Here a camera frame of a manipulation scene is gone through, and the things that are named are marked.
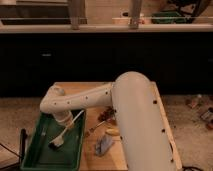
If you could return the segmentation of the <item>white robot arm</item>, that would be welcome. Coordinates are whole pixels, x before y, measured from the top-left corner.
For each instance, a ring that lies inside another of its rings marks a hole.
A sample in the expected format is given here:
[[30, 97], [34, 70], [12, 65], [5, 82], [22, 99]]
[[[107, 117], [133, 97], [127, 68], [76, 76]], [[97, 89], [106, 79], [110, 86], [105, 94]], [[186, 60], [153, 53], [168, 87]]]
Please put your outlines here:
[[62, 123], [65, 112], [98, 106], [114, 109], [128, 171], [176, 171], [151, 81], [139, 72], [125, 72], [111, 83], [70, 95], [53, 85], [40, 110]]

